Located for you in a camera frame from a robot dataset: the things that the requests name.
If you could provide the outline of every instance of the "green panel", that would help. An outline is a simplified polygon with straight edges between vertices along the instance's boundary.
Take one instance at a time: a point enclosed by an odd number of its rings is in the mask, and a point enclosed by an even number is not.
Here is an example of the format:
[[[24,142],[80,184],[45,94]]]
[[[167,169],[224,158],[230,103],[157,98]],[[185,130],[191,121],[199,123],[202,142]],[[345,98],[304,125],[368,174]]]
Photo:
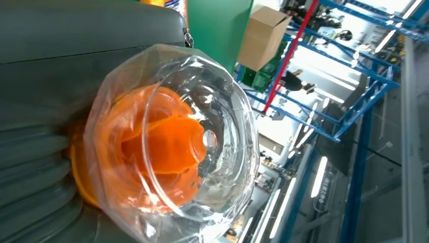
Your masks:
[[[256,75],[256,71],[253,71],[252,69],[245,67],[243,71],[243,78],[241,79],[241,81],[245,85],[252,87],[255,75]]]
[[[265,92],[268,85],[270,84],[271,77],[272,76],[269,73],[261,71],[257,72],[253,80],[252,88],[262,93]]]
[[[233,72],[253,0],[188,0],[195,48]]]

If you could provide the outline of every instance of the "blue metal shelving rack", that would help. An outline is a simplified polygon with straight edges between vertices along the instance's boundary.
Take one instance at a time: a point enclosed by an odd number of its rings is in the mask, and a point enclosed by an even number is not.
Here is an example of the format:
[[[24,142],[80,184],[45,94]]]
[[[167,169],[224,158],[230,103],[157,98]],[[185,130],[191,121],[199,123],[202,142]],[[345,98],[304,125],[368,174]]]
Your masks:
[[[358,6],[365,11],[370,11],[371,13],[373,13],[373,15],[360,13],[359,11],[356,11],[356,10],[353,10],[351,8],[346,7],[345,5],[338,5],[338,4],[331,2],[329,0],[322,0],[322,1],[320,1],[320,4],[325,5],[325,6],[329,6],[332,8],[337,8],[340,11],[354,15],[354,16],[361,18],[361,19],[364,19],[368,22],[374,23],[376,25],[381,25],[381,26],[385,27],[386,29],[390,29],[392,31],[404,34],[404,35],[411,37],[413,39],[429,43],[429,36],[421,33],[422,31],[426,30],[426,27],[421,25],[421,24],[418,24],[417,22],[415,22],[413,20],[403,19],[402,17],[386,13],[382,10],[379,10],[377,8],[371,7],[367,4],[364,4],[364,3],[361,3],[361,2],[355,1],[355,0],[348,0],[348,1],[346,1],[346,4],[352,4],[352,5]],[[392,20],[393,24],[387,24],[386,23],[387,20]],[[295,24],[292,24],[291,27],[293,30],[299,28],[299,26],[297,26]],[[336,42],[333,39],[322,36],[322,35],[318,34],[317,32],[315,32],[309,28],[306,28],[304,30],[304,33],[307,35],[312,35],[314,37],[322,38],[322,39],[326,40],[328,43],[338,47],[340,50],[342,50],[349,57],[353,57],[353,55],[356,53],[356,50],[354,50],[350,47],[344,46],[344,45]],[[287,34],[284,36],[284,39],[289,40],[289,41],[293,40],[292,37],[287,35]],[[295,103],[296,105],[298,105],[307,116],[310,116],[309,114],[311,112],[314,112],[315,114],[320,116],[325,122],[334,123],[335,129],[333,132],[325,131],[322,128],[321,124],[316,122],[314,119],[313,119],[313,122],[310,124],[310,123],[307,123],[307,119],[301,119],[301,118],[296,117],[293,114],[290,114],[289,112],[287,112],[287,111],[285,111],[279,107],[276,107],[274,105],[270,105],[270,107],[272,109],[279,112],[280,114],[283,114],[283,115],[291,118],[292,120],[295,120],[299,123],[302,123],[306,126],[309,126],[310,128],[314,129],[314,131],[317,132],[318,134],[321,134],[321,135],[323,135],[323,136],[325,136],[331,140],[339,142],[341,135],[353,123],[355,123],[360,117],[362,117],[362,115],[368,109],[370,109],[381,97],[383,97],[383,95],[389,89],[399,87],[399,84],[396,83],[395,81],[393,81],[394,71],[400,71],[401,70],[400,67],[397,65],[391,64],[387,61],[384,61],[382,59],[379,59],[375,56],[372,56],[372,55],[369,55],[366,53],[359,53],[360,57],[359,57],[358,63],[356,65],[352,65],[351,63],[349,63],[347,61],[344,61],[344,60],[341,60],[337,57],[329,55],[328,53],[326,53],[323,50],[317,49],[315,46],[306,44],[304,42],[299,42],[298,45],[300,45],[304,48],[307,48],[309,50],[312,50],[312,51],[314,51],[320,55],[328,57],[328,58],[330,58],[330,59],[332,59],[332,60],[334,60],[340,64],[348,66],[348,67],[350,67],[350,68],[352,68],[358,72],[361,72],[362,74],[367,75],[369,78],[374,80],[374,82],[372,82],[372,84],[366,89],[366,91],[362,94],[362,96],[358,99],[358,101],[353,106],[351,106],[345,112],[344,116],[340,119],[335,119],[335,118],[330,117],[330,116],[328,116],[322,112],[319,112],[319,111],[313,111],[311,107],[306,106],[306,105],[298,102],[297,100],[294,100],[294,99],[288,97],[287,95],[284,95],[280,92],[276,92],[276,95],[279,95],[279,96],[287,99],[288,101],[291,101],[291,102]],[[364,60],[369,60],[373,64],[376,64],[380,67],[383,67],[384,71],[378,73],[377,71],[374,71],[371,68],[368,68],[364,64]],[[243,68],[241,67],[239,70],[239,73],[238,73],[238,77],[237,77],[238,82],[241,80],[242,74],[243,74]],[[278,77],[279,75],[281,75],[281,74],[279,73],[279,70],[277,70],[275,77]],[[257,102],[266,104],[268,94],[274,88],[275,88],[274,85],[271,83],[269,88],[268,88],[268,92],[265,93],[265,98],[258,98],[255,95],[255,91],[250,90],[250,89],[245,90],[245,92],[250,99],[253,99],[253,100],[256,100]]]

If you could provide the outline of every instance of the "transparent plastic wrap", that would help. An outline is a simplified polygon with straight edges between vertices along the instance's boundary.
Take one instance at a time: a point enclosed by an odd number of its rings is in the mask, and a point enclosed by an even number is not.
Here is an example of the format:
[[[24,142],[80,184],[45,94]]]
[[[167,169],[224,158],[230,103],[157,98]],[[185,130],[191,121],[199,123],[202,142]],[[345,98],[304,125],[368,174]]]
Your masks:
[[[155,45],[105,78],[84,132],[98,205],[141,242],[210,242],[250,199],[245,93],[196,49]]]

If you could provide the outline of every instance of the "orange plastic part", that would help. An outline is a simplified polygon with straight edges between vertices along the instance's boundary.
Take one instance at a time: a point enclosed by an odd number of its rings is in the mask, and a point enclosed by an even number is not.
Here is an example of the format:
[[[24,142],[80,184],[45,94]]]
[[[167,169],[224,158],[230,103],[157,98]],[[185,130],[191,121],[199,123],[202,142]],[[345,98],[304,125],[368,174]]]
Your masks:
[[[156,5],[156,6],[160,6],[160,7],[164,7],[165,2],[167,2],[169,0],[140,0],[140,2],[144,3],[144,4],[151,4],[151,5]]]
[[[188,118],[192,109],[177,93],[160,87],[153,94],[155,88],[153,85],[123,95],[109,113],[99,116],[93,133],[94,145],[105,194],[111,205],[171,211],[149,179],[143,158],[143,140],[152,170],[163,192],[175,205],[187,203],[198,192],[201,181],[198,164],[206,155],[202,142],[204,128],[198,121]],[[142,138],[143,117],[148,105],[148,124]],[[73,139],[70,146],[73,175],[82,197],[98,206],[84,156],[78,155],[84,154],[82,150],[82,140]]]

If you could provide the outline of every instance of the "blue metal frame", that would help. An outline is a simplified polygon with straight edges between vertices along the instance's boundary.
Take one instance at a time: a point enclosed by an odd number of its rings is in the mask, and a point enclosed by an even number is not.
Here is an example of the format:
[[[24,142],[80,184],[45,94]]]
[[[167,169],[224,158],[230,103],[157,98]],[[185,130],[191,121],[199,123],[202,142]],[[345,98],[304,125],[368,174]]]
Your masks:
[[[290,41],[293,38],[290,35],[286,34],[284,36],[284,39]],[[309,45],[307,43],[299,42],[299,45],[302,46],[302,47],[305,47],[305,48],[307,48],[307,49],[309,49],[311,51],[314,51],[314,52],[316,52],[316,53],[318,53],[318,54],[320,54],[322,56],[325,56],[325,57],[327,57],[327,58],[329,58],[331,60],[334,60],[334,61],[336,61],[336,62],[338,62],[338,63],[340,63],[340,64],[342,64],[344,66],[349,66],[353,70],[356,70],[356,71],[361,72],[361,73],[365,73],[365,74],[367,74],[370,77],[373,77],[373,78],[376,78],[379,81],[382,81],[383,83],[392,85],[393,87],[399,87],[398,83],[396,83],[396,82],[392,81],[391,79],[388,79],[388,78],[386,78],[386,77],[384,77],[382,75],[377,74],[376,72],[370,70],[369,68],[367,68],[363,64],[358,63],[358,65],[356,65],[356,67],[352,67],[351,63],[343,61],[343,60],[340,60],[339,58],[333,57],[333,56],[329,55],[328,53],[326,53],[325,51],[319,50],[316,47],[311,46],[311,45]]]
[[[378,65],[372,65],[374,71],[378,70]],[[373,86],[377,81],[373,78],[370,79],[370,85]],[[356,226],[359,217],[360,197],[362,193],[362,186],[365,175],[365,166],[367,158],[367,147],[371,137],[371,123],[372,123],[372,107],[368,109],[368,113],[364,114],[362,118],[362,125],[359,134],[359,143],[356,149],[355,162],[353,164],[352,179],[350,182],[350,189],[344,213],[344,220],[339,237],[339,243],[353,243],[356,235]]]
[[[327,41],[330,41],[330,43],[335,44],[337,47],[339,47],[344,52],[352,55],[351,52],[353,52],[353,49],[345,47],[345,46],[343,46],[343,45],[341,45],[341,44],[335,42],[334,40],[331,40],[325,36],[321,36],[321,35],[315,33],[314,31],[312,31],[310,29],[307,29],[306,32],[308,34],[312,34],[316,37],[322,37],[322,38],[326,39]],[[290,40],[292,40],[292,37],[285,34],[284,39],[290,41]],[[310,46],[306,43],[299,42],[298,44],[300,46],[303,46],[303,47],[309,49],[309,50],[312,50],[316,53],[319,53],[325,57],[328,57],[334,61],[337,61],[338,63],[341,63],[341,64],[346,65],[346,66],[351,66],[350,63],[343,61],[343,60],[339,60],[338,58],[333,57],[324,51],[318,50],[317,48]],[[314,129],[315,132],[318,134],[321,134],[321,135],[323,135],[323,136],[325,136],[325,137],[327,137],[327,138],[329,138],[335,142],[339,142],[340,141],[339,138],[341,137],[341,135],[344,132],[346,132],[346,130],[350,126],[352,126],[353,123],[355,123],[368,109],[370,109],[372,107],[372,105],[374,105],[381,97],[383,97],[385,92],[387,92],[391,88],[399,87],[399,84],[393,81],[394,69],[400,70],[399,67],[397,67],[395,65],[391,65],[391,64],[385,62],[384,60],[373,57],[371,55],[365,54],[365,55],[363,55],[363,57],[370,59],[373,63],[376,63],[377,66],[383,65],[385,67],[388,67],[387,68],[388,71],[385,72],[383,75],[380,75],[380,74],[377,74],[376,71],[374,71],[374,69],[370,70],[369,68],[367,68],[363,64],[357,65],[356,67],[351,67],[352,69],[354,69],[356,71],[359,71],[361,73],[368,75],[369,77],[371,77],[375,81],[366,90],[366,92],[359,98],[359,100],[352,107],[349,108],[349,110],[344,114],[344,116],[340,120],[337,120],[333,117],[330,117],[330,116],[328,116],[322,112],[314,111],[315,114],[324,118],[325,122],[334,123],[335,129],[334,129],[333,133],[325,131],[322,128],[321,124],[319,124],[319,123],[309,124],[309,123],[307,123],[307,120],[302,120],[298,117],[295,117],[293,114],[291,114],[291,113],[289,113],[289,112],[287,112],[287,111],[285,111],[279,107],[276,107],[274,105],[270,105],[270,108],[274,109],[275,111],[279,112],[280,114],[282,114],[284,116],[291,118],[294,121],[297,121],[297,122],[302,123],[306,126],[309,126],[310,128]],[[271,83],[269,86],[269,90],[271,91],[274,88],[275,88],[274,85]],[[256,97],[253,94],[253,92],[256,92],[256,91],[254,91],[252,89],[246,89],[245,92],[249,98],[254,99],[258,102],[265,104],[267,101],[267,97],[268,97],[267,94],[265,95],[265,98],[262,99],[262,98]],[[282,93],[276,91],[276,95],[279,95],[279,96],[293,102],[294,104],[298,105],[307,116],[309,116],[309,112],[312,111],[311,107],[309,107],[305,104],[302,104],[299,101],[292,99],[285,94],[282,94]]]
[[[363,9],[365,9],[367,11],[370,11],[370,12],[373,12],[373,13],[377,14],[377,16],[373,16],[373,18],[377,18],[377,19],[380,19],[380,20],[383,20],[383,21],[393,20],[394,22],[402,22],[403,26],[409,26],[410,28],[426,29],[426,26],[421,25],[421,24],[419,24],[419,23],[417,23],[415,21],[405,20],[401,16],[397,16],[397,15],[394,15],[394,14],[386,13],[383,10],[377,9],[377,8],[375,8],[373,6],[370,6],[368,4],[362,3],[360,1],[346,0],[344,2],[344,4],[352,4],[354,6],[363,8]]]
[[[297,24],[295,24],[295,23],[291,23],[290,24],[290,26],[292,26],[292,30],[297,30],[297,28],[299,28],[299,25],[297,25]],[[342,45],[342,44],[340,44],[340,43],[338,43],[338,42],[336,42],[335,40],[333,40],[333,39],[331,39],[331,38],[328,38],[328,37],[326,37],[326,36],[324,36],[324,35],[321,35],[321,34],[319,34],[319,33],[317,33],[316,31],[314,31],[314,30],[312,30],[312,29],[309,29],[309,28],[306,28],[305,30],[304,30],[304,33],[305,34],[309,34],[309,35],[312,35],[312,36],[314,36],[314,37],[317,37],[317,38],[320,38],[320,39],[324,39],[326,42],[328,42],[328,43],[330,43],[330,44],[333,44],[334,46],[336,46],[337,48],[339,48],[341,51],[343,51],[345,54],[347,54],[349,57],[352,57],[353,58],[353,54],[356,52],[356,50],[355,49],[353,49],[353,48],[350,48],[350,47],[347,47],[347,46],[345,46],[345,45]],[[383,60],[383,59],[380,59],[380,58],[378,58],[378,57],[375,57],[375,56],[372,56],[372,55],[369,55],[369,54],[366,54],[366,53],[364,53],[364,52],[359,52],[359,56],[360,57],[363,57],[363,58],[366,58],[366,59],[368,59],[368,60],[371,60],[371,61],[375,61],[375,62],[377,62],[377,63],[379,63],[380,65],[382,65],[382,66],[385,66],[385,67],[389,67],[389,66],[391,66],[392,68],[393,68],[393,70],[394,71],[401,71],[401,67],[399,67],[399,66],[397,66],[397,65],[394,65],[394,64],[391,64],[391,63],[389,63],[389,62],[387,62],[387,61],[385,61],[385,60]],[[369,70],[369,69],[367,69],[366,68],[366,66],[365,65],[363,65],[362,63],[358,63],[358,65],[361,65],[361,66],[363,66],[366,70]]]
[[[359,2],[358,1],[349,1],[349,3],[352,4],[352,3],[359,3]],[[376,8],[373,8],[371,6],[364,5],[362,3],[359,3],[356,6],[361,7],[365,10],[368,10],[368,11],[372,11],[374,14],[378,14],[378,16],[370,16],[367,14],[360,13],[359,11],[347,8],[346,6],[336,4],[331,0],[321,0],[320,4],[331,7],[331,8],[337,8],[340,11],[351,14],[355,17],[358,17],[360,19],[363,19],[363,20],[368,21],[370,23],[373,23],[375,25],[383,26],[386,29],[395,30],[396,32],[404,34],[406,36],[409,36],[415,40],[419,40],[422,42],[429,43],[429,36],[412,30],[412,28],[415,28],[416,26],[419,26],[419,27],[421,26],[415,21],[404,20],[404,19],[399,20],[399,18],[396,18],[396,19],[393,18],[391,20],[393,20],[394,23],[393,24],[387,24],[386,21],[383,19],[383,17],[389,15],[388,13],[383,12],[381,10],[378,10]],[[402,23],[402,26],[401,27],[396,26],[396,24],[398,24],[398,23]]]

